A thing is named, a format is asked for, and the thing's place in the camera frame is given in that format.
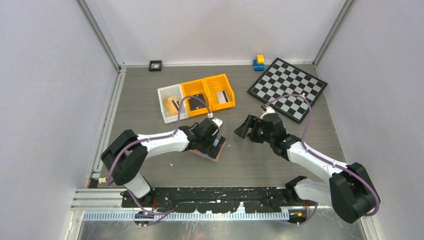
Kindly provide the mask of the tan leather card holder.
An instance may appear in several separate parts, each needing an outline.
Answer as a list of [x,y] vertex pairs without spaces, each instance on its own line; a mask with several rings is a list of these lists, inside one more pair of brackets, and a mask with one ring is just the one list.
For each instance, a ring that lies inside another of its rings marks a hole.
[[207,152],[207,153],[202,153],[199,150],[195,150],[195,149],[189,150],[189,152],[196,154],[196,155],[198,155],[202,158],[208,159],[210,161],[218,162],[219,158],[220,158],[220,156],[221,156],[221,154],[224,150],[225,142],[226,142],[226,138],[222,136],[219,140],[216,139],[213,142],[209,152]]

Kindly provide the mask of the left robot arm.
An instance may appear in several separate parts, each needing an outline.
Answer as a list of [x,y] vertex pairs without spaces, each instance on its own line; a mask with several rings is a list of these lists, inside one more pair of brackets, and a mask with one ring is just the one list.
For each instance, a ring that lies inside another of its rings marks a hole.
[[186,151],[217,160],[226,140],[218,136],[222,124],[221,119],[214,117],[193,126],[180,126],[177,131],[153,135],[135,134],[131,129],[123,131],[100,156],[108,170],[107,183],[124,186],[132,192],[136,203],[148,207],[154,197],[150,184],[139,172],[144,161]]

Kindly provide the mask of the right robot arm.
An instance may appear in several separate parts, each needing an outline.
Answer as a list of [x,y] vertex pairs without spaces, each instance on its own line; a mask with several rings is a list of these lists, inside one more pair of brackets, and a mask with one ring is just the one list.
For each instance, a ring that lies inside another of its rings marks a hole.
[[308,169],[321,179],[317,182],[300,175],[287,182],[285,198],[291,205],[299,205],[303,200],[323,204],[332,207],[350,224],[379,210],[380,197],[363,165],[340,162],[315,151],[301,138],[287,133],[276,113],[262,117],[248,115],[234,133],[254,143],[268,143],[277,156]]

